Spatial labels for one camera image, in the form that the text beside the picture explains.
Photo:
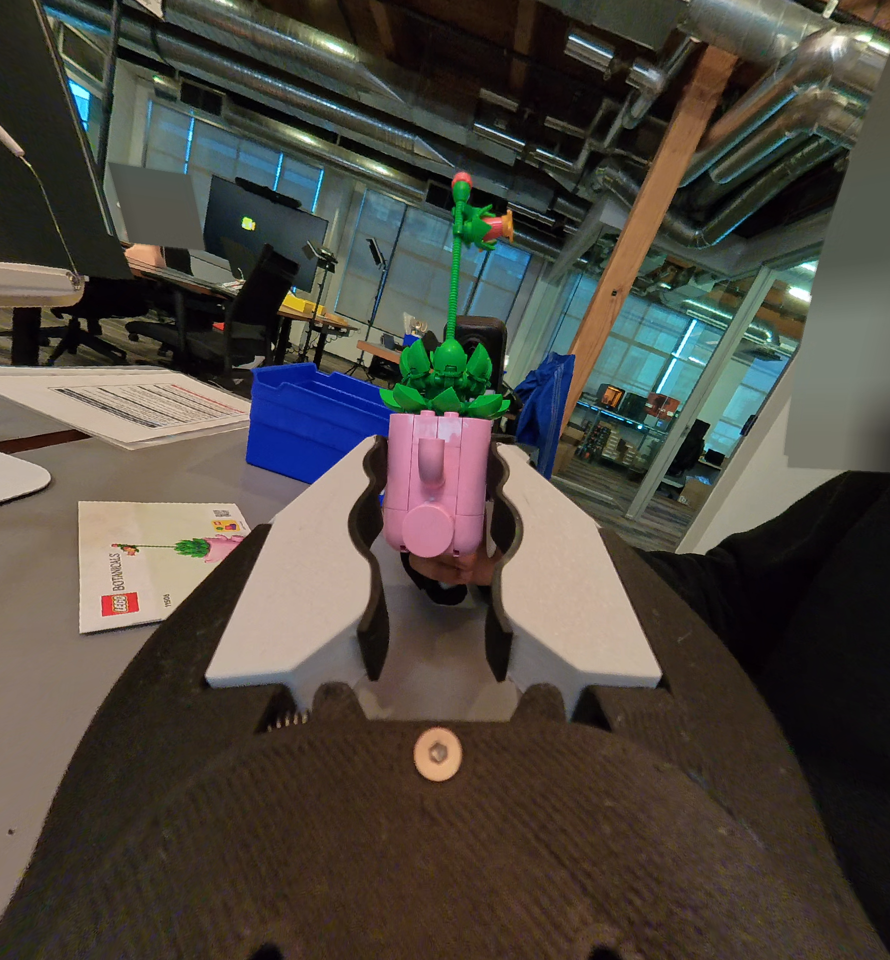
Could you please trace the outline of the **person's right forearm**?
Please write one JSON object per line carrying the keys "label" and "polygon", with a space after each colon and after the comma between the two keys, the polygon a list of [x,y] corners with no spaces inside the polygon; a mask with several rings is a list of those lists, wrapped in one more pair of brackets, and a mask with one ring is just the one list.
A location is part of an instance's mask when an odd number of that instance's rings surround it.
{"label": "person's right forearm", "polygon": [[818,635],[859,618],[890,628],[890,474],[850,471],[775,518],[706,554],[634,548],[750,675],[762,671],[796,615]]}

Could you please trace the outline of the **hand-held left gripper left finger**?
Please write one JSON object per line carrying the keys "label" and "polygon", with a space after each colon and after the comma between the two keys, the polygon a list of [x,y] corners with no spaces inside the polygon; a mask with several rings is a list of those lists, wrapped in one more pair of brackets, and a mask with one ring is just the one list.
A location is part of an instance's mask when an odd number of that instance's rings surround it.
{"label": "hand-held left gripper left finger", "polygon": [[371,548],[387,475],[387,439],[366,438],[276,515],[206,671],[211,687],[380,678],[390,619]]}

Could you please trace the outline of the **blue fabric cover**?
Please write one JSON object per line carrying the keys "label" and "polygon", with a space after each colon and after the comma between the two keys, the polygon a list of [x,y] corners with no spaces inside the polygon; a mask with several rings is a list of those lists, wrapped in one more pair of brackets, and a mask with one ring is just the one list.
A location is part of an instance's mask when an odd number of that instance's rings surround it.
{"label": "blue fabric cover", "polygon": [[551,479],[575,369],[574,354],[551,352],[515,388],[522,402],[515,442],[537,451],[536,469]]}

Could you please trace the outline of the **black panel board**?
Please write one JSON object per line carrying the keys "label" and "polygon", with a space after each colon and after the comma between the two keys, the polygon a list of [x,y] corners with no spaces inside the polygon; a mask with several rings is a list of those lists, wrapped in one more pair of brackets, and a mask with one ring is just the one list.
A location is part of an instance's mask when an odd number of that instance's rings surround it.
{"label": "black panel board", "polygon": [[0,1],[0,261],[131,280],[42,6]]}

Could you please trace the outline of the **long wooden desk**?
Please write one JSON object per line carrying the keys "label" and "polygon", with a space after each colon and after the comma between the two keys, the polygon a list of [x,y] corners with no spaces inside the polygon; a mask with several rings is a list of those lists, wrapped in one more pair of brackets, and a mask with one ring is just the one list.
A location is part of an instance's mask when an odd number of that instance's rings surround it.
{"label": "long wooden desk", "polygon": [[211,282],[188,273],[168,267],[164,249],[161,246],[126,245],[126,262],[135,278],[154,285],[156,296],[170,298],[169,316],[171,324],[157,324],[157,328],[168,331],[169,341],[161,341],[162,349],[169,348],[172,364],[182,367],[192,354],[189,349],[187,301],[188,297],[197,297],[208,301],[215,310],[224,311],[226,304],[232,302],[238,291],[222,284]]}

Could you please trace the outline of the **toy brick instruction booklet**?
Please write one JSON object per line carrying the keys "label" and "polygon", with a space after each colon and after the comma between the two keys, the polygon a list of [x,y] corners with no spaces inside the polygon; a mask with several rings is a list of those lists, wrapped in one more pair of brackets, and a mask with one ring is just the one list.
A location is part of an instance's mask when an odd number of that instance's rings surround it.
{"label": "toy brick instruction booklet", "polygon": [[162,621],[248,533],[234,503],[80,501],[79,632]]}

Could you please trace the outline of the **pink toy brick pot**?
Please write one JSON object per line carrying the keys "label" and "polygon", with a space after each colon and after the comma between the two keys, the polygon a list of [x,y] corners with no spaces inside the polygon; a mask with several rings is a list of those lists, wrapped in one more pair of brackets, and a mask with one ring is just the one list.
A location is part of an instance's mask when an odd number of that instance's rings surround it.
{"label": "pink toy brick pot", "polygon": [[389,419],[383,535],[421,558],[464,556],[485,530],[491,422],[433,411]]}

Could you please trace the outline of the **green toy brick plant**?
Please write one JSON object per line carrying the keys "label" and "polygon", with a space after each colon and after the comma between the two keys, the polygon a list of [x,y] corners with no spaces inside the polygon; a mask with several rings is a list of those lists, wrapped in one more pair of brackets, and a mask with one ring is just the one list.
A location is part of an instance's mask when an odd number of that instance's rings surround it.
{"label": "green toy brick plant", "polygon": [[513,240],[513,215],[491,214],[491,206],[470,204],[473,179],[465,171],[451,180],[451,273],[444,340],[432,352],[422,342],[407,346],[400,358],[401,380],[391,390],[381,389],[384,404],[394,413],[458,414],[494,421],[511,406],[499,393],[489,393],[493,365],[479,344],[471,355],[456,336],[462,251],[476,247],[492,252],[499,239]]}

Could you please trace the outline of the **black office chair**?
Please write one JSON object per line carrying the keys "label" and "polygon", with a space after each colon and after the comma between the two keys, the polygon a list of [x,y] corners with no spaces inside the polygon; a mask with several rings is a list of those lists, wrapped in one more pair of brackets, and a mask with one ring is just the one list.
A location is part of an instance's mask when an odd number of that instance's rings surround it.
{"label": "black office chair", "polygon": [[270,366],[281,327],[280,308],[292,289],[298,265],[262,247],[243,285],[230,298],[214,301],[174,292],[174,322],[134,319],[125,325],[140,337],[170,349],[175,368],[225,389],[250,388],[248,363],[261,357]]}

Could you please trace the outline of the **tripod light stand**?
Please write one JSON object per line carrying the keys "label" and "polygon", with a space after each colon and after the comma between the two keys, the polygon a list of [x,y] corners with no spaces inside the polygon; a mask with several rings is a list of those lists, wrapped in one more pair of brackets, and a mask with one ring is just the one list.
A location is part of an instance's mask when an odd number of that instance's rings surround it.
{"label": "tripod light stand", "polygon": [[[374,330],[376,324],[379,306],[385,292],[390,264],[388,259],[384,256],[376,238],[372,236],[365,237],[364,244],[367,247],[368,258],[370,258],[373,267],[379,273],[378,279],[376,280],[376,287],[372,300],[370,315],[363,333],[364,342],[369,343],[372,331]],[[345,304],[345,306],[348,307],[348,309],[345,311],[345,314],[348,317],[358,318],[359,314],[361,313],[360,310],[356,311],[352,309],[354,306],[352,303],[352,298],[357,297],[358,299],[361,299],[365,296],[360,289],[362,283],[366,279],[365,270],[365,261],[362,260],[361,255],[355,253],[355,245],[352,245],[348,251],[341,287],[341,294],[346,295],[346,299],[349,301]]]}
{"label": "tripod light stand", "polygon": [[318,289],[316,293],[316,298],[314,301],[314,306],[311,308],[311,313],[309,315],[309,320],[307,323],[307,337],[306,337],[305,346],[303,347],[303,351],[301,353],[301,361],[305,362],[307,360],[310,345],[311,345],[312,334],[313,332],[316,331],[318,333],[318,339],[316,342],[312,362],[317,368],[319,368],[324,355],[327,338],[329,335],[327,330],[327,323],[326,323],[326,320],[323,318],[323,314],[321,311],[321,305],[322,305],[325,286],[328,282],[329,276],[331,276],[336,270],[336,267],[338,265],[338,262],[337,262],[338,259],[330,249],[328,249],[325,246],[316,244],[313,241],[306,242],[303,248],[303,253],[305,254],[307,259],[314,260],[316,265],[316,274],[320,275],[320,277],[319,277],[319,284],[318,284]]}

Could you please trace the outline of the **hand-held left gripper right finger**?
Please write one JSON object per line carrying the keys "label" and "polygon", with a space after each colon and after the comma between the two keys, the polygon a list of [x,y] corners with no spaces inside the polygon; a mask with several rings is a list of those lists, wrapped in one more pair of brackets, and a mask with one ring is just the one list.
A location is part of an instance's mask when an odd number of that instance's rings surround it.
{"label": "hand-held left gripper right finger", "polygon": [[485,655],[519,690],[653,689],[662,676],[596,522],[511,444],[493,446]]}

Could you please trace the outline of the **blue plastic bin white label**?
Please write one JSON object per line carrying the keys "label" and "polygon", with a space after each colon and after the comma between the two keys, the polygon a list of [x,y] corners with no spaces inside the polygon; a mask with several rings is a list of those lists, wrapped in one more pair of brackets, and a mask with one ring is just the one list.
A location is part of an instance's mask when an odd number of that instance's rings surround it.
{"label": "blue plastic bin white label", "polygon": [[363,440],[385,436],[390,414],[339,407],[331,414],[252,408],[246,462],[274,474],[314,483]]}

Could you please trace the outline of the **black monitor screen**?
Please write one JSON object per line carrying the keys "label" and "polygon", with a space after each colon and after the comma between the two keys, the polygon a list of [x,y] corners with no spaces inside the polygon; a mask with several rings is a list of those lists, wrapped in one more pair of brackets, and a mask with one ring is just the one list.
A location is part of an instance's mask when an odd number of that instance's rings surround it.
{"label": "black monitor screen", "polygon": [[311,242],[322,246],[329,222],[285,203],[266,188],[256,191],[243,182],[213,174],[203,227],[206,252],[228,260],[232,272],[243,279],[254,268],[264,246],[270,245],[298,269],[292,286],[311,291],[318,261],[304,253]]}

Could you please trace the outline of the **wooden support post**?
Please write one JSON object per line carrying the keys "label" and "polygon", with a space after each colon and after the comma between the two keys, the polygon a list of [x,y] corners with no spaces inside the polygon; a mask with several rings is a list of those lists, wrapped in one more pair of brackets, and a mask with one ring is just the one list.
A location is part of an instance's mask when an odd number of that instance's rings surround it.
{"label": "wooden support post", "polygon": [[736,62],[734,54],[707,46],[677,103],[572,340],[574,368],[562,426],[568,425],[594,371]]}

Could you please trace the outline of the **printed paper in acrylic holder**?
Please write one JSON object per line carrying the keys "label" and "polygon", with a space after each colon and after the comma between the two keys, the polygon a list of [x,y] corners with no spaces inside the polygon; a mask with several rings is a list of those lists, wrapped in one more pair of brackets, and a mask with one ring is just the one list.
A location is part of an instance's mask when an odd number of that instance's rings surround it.
{"label": "printed paper in acrylic holder", "polygon": [[0,397],[124,450],[247,428],[250,402],[157,366],[0,366]]}

